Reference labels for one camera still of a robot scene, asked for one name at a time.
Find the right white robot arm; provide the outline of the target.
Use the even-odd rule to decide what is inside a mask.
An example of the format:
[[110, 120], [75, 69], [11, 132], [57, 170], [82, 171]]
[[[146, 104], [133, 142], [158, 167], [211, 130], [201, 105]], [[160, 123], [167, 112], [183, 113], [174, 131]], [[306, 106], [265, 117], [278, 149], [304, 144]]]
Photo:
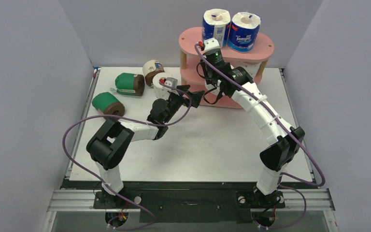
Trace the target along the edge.
[[206, 49], [199, 56], [206, 84], [213, 86], [220, 97], [227, 96], [241, 106], [269, 143], [260, 153], [264, 167], [253, 193], [254, 202], [266, 206], [272, 201], [282, 172], [299, 151], [305, 132], [284, 120], [268, 103], [267, 96], [261, 94], [250, 73], [224, 61], [219, 48]]

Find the floral white paper roll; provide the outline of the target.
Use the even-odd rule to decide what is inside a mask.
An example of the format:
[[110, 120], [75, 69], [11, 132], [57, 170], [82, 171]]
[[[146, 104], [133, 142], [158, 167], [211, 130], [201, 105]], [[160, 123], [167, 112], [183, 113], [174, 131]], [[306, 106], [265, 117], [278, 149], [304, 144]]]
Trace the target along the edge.
[[218, 95], [220, 92], [220, 80], [211, 81], [210, 83], [205, 83], [205, 87], [207, 89], [207, 93]]

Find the blue paper roll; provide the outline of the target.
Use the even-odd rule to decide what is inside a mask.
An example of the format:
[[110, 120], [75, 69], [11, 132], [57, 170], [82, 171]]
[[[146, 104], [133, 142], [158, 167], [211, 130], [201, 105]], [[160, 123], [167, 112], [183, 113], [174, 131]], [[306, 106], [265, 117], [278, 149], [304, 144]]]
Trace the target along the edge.
[[202, 40], [217, 39], [220, 48], [226, 46], [231, 16], [228, 10], [210, 9], [205, 11], [202, 20]]

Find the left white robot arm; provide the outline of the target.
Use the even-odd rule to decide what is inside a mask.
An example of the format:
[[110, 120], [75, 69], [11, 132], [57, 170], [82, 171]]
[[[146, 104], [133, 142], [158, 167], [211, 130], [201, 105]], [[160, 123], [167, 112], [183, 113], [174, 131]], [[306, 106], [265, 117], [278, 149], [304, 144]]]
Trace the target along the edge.
[[189, 88], [190, 85], [180, 85], [168, 92], [167, 99], [156, 99], [145, 124], [108, 117], [87, 143], [86, 150], [99, 169], [102, 189], [107, 193], [106, 202], [111, 207], [119, 208], [125, 201], [119, 163], [130, 143], [160, 139], [168, 130], [168, 122], [182, 106], [197, 108], [205, 92], [191, 92]]

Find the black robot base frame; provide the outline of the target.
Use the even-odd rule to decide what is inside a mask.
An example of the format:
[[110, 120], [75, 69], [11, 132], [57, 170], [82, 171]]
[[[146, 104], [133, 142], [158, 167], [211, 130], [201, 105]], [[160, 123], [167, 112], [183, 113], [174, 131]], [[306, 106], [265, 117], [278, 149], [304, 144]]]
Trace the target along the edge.
[[43, 231], [58, 219], [68, 223], [100, 223], [103, 231], [142, 231], [171, 223], [246, 223], [270, 231], [338, 231], [328, 189], [288, 183], [270, 197], [260, 196], [253, 183], [127, 182], [122, 198], [110, 196], [99, 182], [65, 180], [50, 200]]

